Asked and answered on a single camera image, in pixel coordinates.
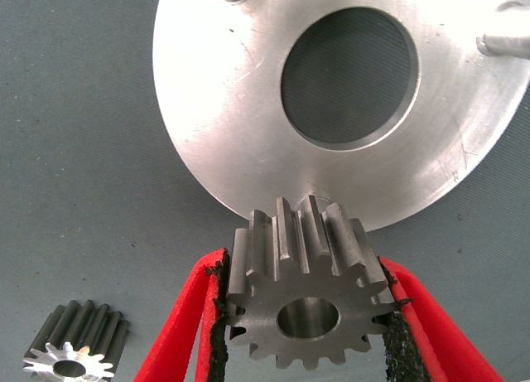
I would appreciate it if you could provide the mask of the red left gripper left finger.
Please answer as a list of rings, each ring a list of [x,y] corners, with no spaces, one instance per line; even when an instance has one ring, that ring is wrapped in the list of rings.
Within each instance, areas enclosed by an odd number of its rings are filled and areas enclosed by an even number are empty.
[[[195,264],[136,381],[183,381],[194,346],[198,346],[194,380],[225,380],[228,271],[227,249],[217,249]]]

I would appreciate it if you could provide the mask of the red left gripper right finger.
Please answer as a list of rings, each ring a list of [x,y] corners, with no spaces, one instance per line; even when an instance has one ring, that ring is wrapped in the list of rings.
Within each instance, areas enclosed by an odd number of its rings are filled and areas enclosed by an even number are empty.
[[[413,273],[379,262],[396,301],[383,335],[388,381],[503,379]]]

